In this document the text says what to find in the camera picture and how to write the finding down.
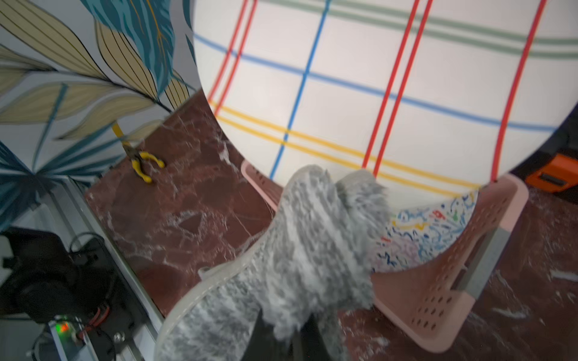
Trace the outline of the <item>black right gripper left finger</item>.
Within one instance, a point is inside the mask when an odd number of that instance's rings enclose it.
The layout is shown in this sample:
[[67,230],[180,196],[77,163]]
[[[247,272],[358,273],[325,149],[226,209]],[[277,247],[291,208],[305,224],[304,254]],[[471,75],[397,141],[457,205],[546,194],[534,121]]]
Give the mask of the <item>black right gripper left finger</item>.
[[263,319],[263,311],[260,310],[241,361],[287,361],[292,359],[292,347],[286,341],[279,341],[275,338],[273,326]]

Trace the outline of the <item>white plate with colourful squiggles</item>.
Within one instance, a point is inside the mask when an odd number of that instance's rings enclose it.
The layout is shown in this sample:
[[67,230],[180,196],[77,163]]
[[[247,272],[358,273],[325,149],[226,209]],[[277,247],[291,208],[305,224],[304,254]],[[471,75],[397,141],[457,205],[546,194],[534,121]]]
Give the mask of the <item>white plate with colourful squiggles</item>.
[[384,236],[370,249],[373,271],[406,271],[447,251],[465,231],[478,198],[479,192],[474,191],[437,205],[394,213]]

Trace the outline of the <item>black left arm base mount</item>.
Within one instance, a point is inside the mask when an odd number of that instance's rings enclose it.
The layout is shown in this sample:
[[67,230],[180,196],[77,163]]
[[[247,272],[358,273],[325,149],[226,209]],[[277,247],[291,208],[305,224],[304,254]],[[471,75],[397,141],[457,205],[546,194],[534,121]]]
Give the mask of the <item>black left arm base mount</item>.
[[10,227],[1,233],[1,319],[43,327],[30,350],[33,360],[58,360],[48,322],[79,317],[98,360],[116,360],[147,315],[105,239],[86,233],[66,246],[54,233]]

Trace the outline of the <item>grey striped microfibre cloth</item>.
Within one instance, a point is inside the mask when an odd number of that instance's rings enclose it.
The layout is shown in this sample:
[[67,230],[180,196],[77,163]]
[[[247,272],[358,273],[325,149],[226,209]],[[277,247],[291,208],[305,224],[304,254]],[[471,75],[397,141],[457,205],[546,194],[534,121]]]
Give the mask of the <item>grey striped microfibre cloth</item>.
[[332,180],[317,165],[284,187],[269,228],[206,272],[171,310],[157,360],[241,360],[259,311],[300,360],[300,330],[314,315],[331,360],[348,360],[342,311],[370,308],[370,245],[390,216],[385,188],[366,170]]

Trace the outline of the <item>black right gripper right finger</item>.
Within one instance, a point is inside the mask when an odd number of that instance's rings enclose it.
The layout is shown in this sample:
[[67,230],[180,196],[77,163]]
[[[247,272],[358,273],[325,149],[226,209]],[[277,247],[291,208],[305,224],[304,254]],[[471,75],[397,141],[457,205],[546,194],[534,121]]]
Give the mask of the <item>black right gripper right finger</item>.
[[314,315],[309,317],[300,330],[300,360],[331,360]]

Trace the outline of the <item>white plate with coloured stripes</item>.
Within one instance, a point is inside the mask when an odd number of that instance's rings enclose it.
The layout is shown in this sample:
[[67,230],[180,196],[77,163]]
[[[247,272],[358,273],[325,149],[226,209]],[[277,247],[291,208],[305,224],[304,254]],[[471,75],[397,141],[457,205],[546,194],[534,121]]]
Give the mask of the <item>white plate with coloured stripes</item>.
[[197,1],[193,32],[248,162],[279,185],[365,168],[395,208],[496,180],[577,103],[575,1]]

